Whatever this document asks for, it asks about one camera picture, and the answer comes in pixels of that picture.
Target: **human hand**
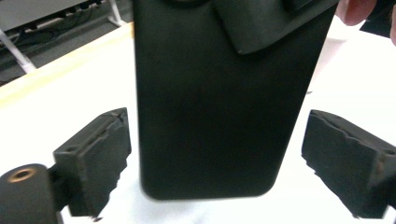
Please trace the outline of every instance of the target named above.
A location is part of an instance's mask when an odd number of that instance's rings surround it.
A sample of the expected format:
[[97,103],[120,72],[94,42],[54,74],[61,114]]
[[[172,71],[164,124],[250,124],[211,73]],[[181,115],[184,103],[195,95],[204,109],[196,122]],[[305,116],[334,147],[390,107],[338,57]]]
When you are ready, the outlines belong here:
[[[346,25],[357,25],[367,19],[375,4],[376,0],[341,0],[335,14]],[[396,46],[396,6],[393,7],[390,39]]]

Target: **metal rack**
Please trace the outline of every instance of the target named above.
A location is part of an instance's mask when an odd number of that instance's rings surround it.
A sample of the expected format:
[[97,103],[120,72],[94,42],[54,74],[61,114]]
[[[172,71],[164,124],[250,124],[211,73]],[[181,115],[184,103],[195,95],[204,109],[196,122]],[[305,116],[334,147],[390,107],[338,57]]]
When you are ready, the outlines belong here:
[[[23,69],[23,71],[25,73],[29,73],[36,69],[35,65],[29,60],[28,57],[23,55],[21,51],[18,50],[18,48],[12,43],[12,41],[5,34],[5,31],[24,25],[30,21],[35,21],[44,16],[50,15],[52,13],[66,9],[68,7],[71,7],[73,5],[79,4],[84,1],[81,0],[67,1],[67,4],[69,5],[65,5],[64,4],[65,1],[62,1],[63,2],[62,4],[56,4],[56,5],[53,4],[54,2],[57,1],[51,1],[51,3],[47,5],[46,5],[46,0],[35,0],[34,3],[33,2],[24,3],[25,1],[26,0],[5,1],[0,3],[0,40],[3,43],[3,45],[15,57],[16,61]],[[111,15],[107,17],[108,20],[117,26],[122,26],[123,24],[125,24],[125,21],[123,21],[120,17],[120,12],[118,10],[116,0],[107,0],[107,1],[111,8]],[[38,7],[36,10],[31,10],[30,7],[26,7],[26,5],[32,5],[32,4],[38,6],[37,2],[40,3],[39,5],[43,7]],[[19,10],[18,6],[24,6],[21,8],[21,10],[25,10],[28,13],[26,14],[19,13],[20,15],[25,15],[25,16],[23,16],[22,18],[18,18],[17,20],[13,20],[14,18],[12,18],[10,13],[15,13],[15,10]]]

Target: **screw hole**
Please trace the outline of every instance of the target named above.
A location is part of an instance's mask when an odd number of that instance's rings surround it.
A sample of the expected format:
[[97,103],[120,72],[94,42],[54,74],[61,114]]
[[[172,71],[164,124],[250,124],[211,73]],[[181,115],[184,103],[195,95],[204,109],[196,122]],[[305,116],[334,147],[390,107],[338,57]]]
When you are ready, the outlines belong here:
[[77,150],[77,147],[68,147],[65,151],[66,152],[74,152]]
[[28,179],[28,178],[32,177],[33,175],[35,175],[35,172],[36,172],[36,169],[34,169],[34,168],[26,168],[26,169],[19,170],[9,177],[8,182],[10,182],[10,183],[21,182],[21,181]]
[[396,156],[396,152],[390,149],[385,149],[384,150],[385,154],[388,154],[390,156]]
[[168,0],[168,1],[179,6],[195,7],[204,2],[207,2],[208,0]]

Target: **white table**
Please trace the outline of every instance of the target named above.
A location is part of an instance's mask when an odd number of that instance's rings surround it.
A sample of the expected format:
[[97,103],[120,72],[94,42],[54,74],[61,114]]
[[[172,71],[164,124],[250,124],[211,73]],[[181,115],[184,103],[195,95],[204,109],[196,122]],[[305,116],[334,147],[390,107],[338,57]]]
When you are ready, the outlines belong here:
[[[134,42],[129,26],[0,88],[0,174],[28,163],[50,167],[52,151],[99,114],[128,107],[133,153],[99,223],[388,223],[356,219],[301,157],[311,108],[337,114],[396,145],[396,48],[357,33],[328,39],[276,184],[258,198],[156,202],[140,188],[134,90]],[[107,55],[120,55],[109,61]],[[64,222],[92,223],[87,217]]]

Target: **black phone case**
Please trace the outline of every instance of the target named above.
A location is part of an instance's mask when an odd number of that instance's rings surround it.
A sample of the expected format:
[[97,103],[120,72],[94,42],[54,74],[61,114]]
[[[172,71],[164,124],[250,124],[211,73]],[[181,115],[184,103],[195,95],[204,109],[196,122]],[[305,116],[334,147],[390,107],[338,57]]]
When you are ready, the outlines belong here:
[[239,1],[134,1],[140,172],[155,199],[256,196],[276,181],[336,1],[267,13],[315,14],[269,46],[258,1]]

